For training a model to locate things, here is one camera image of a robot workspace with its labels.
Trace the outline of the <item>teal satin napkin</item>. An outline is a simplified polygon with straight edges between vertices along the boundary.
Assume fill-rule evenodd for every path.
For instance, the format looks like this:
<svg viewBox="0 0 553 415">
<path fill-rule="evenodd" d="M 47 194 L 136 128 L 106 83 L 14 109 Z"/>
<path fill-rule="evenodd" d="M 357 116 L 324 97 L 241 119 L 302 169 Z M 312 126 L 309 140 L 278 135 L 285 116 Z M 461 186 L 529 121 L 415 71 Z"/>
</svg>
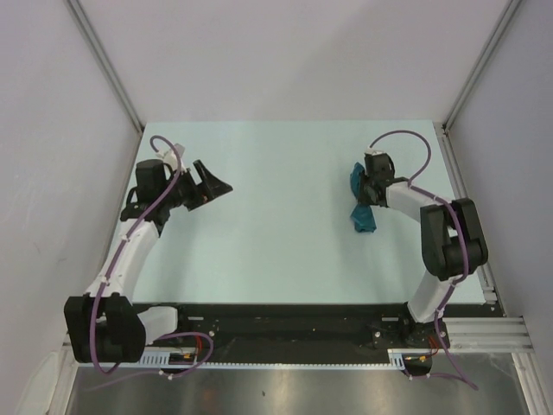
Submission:
<svg viewBox="0 0 553 415">
<path fill-rule="evenodd" d="M 355 163 L 350 174 L 349 184 L 354 198 L 359 196 L 360 175 L 365 173 L 365 168 L 360 163 Z M 354 230 L 357 233 L 374 233 L 377 230 L 376 221 L 370 206 L 365 206 L 356 201 L 356 206 L 350 214 Z"/>
</svg>

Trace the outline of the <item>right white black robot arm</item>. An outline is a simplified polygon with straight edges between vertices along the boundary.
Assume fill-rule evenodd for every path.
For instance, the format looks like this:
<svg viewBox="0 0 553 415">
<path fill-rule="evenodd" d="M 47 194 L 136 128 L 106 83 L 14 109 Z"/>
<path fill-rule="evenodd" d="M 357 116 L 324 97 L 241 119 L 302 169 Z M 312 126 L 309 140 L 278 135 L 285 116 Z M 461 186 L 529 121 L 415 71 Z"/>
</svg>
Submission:
<svg viewBox="0 0 553 415">
<path fill-rule="evenodd" d="M 474 202 L 448 200 L 395 176 L 395 166 L 383 151 L 369 149 L 365 163 L 356 163 L 350 186 L 357 200 L 351 213 L 356 232 L 372 233 L 372 208 L 396 210 L 420 225 L 423 279 L 398 319 L 400 340 L 418 347 L 429 336 L 444 340 L 443 311 L 455 288 L 484 265 L 488 249 Z"/>
</svg>

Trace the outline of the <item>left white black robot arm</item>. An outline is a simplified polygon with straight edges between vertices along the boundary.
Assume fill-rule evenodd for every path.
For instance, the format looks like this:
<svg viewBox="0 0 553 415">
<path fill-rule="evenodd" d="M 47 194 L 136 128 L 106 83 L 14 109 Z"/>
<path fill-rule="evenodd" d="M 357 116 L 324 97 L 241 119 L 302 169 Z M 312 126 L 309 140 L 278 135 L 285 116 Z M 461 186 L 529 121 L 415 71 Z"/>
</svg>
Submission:
<svg viewBox="0 0 553 415">
<path fill-rule="evenodd" d="M 174 208 L 201 208 L 232 192 L 230 184 L 194 161 L 197 182 L 177 163 L 148 159 L 137 164 L 136 184 L 120 215 L 120 236 L 100 273 L 81 296 L 69 297 L 64 316 L 73 355 L 80 363 L 135 363 L 146 346 L 164 338 L 179 346 L 190 323 L 171 306 L 138 312 L 132 295 L 149 253 L 162 236 Z"/>
</svg>

